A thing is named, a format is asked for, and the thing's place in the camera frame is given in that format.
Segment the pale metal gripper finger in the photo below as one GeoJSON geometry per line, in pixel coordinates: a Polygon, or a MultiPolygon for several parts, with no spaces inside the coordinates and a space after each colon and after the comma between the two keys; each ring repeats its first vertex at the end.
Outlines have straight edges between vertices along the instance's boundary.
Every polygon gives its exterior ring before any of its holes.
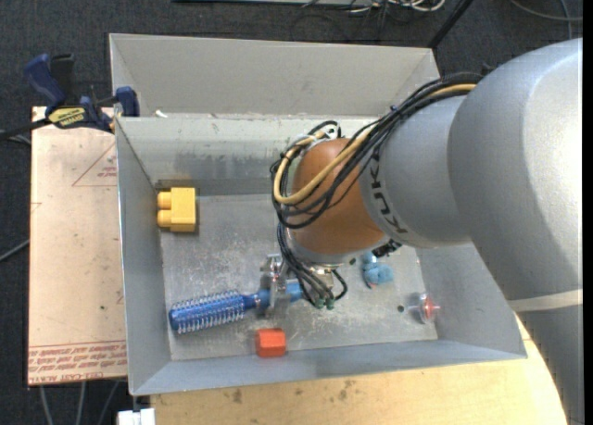
{"type": "Polygon", "coordinates": [[[284,258],[270,254],[260,268],[260,288],[279,293],[284,290],[284,258]]]}
{"type": "Polygon", "coordinates": [[[289,307],[290,294],[287,292],[271,292],[267,317],[269,319],[283,319],[289,307]]]}

